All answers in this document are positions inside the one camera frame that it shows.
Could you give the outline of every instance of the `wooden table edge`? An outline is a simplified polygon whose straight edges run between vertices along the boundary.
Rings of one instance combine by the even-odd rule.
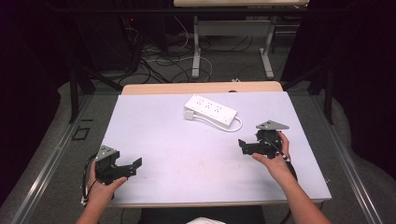
[[[283,89],[277,81],[131,84],[126,85],[121,94],[183,94],[229,91],[283,91]]]

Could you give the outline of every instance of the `power outlet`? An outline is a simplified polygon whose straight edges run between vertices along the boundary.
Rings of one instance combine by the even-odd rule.
[[[194,111],[197,116],[210,119],[226,128],[230,127],[237,113],[236,110],[230,107],[218,104],[197,94],[194,94],[184,107]]]

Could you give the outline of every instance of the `white tabletop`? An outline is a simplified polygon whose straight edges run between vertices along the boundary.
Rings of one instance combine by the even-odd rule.
[[[176,7],[303,6],[309,0],[175,0]]]
[[[192,94],[121,95],[103,145],[120,151],[117,165],[143,165],[109,206],[159,207],[286,202],[266,168],[243,155],[238,139],[256,142],[255,126],[271,119],[290,126],[292,164],[315,201],[332,196],[286,92],[200,93],[238,111],[244,126],[226,133],[200,120],[183,119]]]

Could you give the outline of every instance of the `table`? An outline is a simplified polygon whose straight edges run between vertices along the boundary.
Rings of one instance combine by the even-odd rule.
[[[303,6],[309,0],[175,0],[176,7],[280,7]],[[269,48],[276,27],[276,17],[269,21],[199,21],[194,17],[194,58],[191,76],[199,77],[201,50],[200,35],[255,35],[266,36],[265,46],[260,49],[262,64],[268,79],[274,79],[271,63],[268,58]]]
[[[183,106],[193,93],[236,109],[244,127],[226,133],[184,120]],[[290,98],[279,83],[145,84],[124,88],[103,140],[103,145],[120,151],[117,165],[143,158],[137,175],[118,189],[109,206],[285,203],[279,185],[260,163],[243,155],[237,143],[238,138],[254,142],[255,125],[268,119],[290,126],[284,133],[307,194],[316,202],[330,199]]]

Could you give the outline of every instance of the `power cord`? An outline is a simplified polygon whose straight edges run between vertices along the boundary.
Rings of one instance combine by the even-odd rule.
[[[237,119],[239,121],[239,127],[237,127],[236,129],[231,129],[231,130],[230,129],[225,129],[225,128],[219,126],[217,123],[213,122],[210,119],[207,119],[207,118],[204,118],[204,117],[201,117],[199,115],[194,114],[194,112],[192,110],[186,110],[184,112],[184,119],[189,119],[189,120],[192,120],[192,119],[203,119],[203,120],[215,125],[219,129],[221,129],[221,130],[223,130],[224,132],[227,132],[227,133],[234,133],[234,132],[240,130],[242,128],[242,126],[243,126],[242,120],[240,118],[238,118],[237,116],[235,116],[234,119]]]

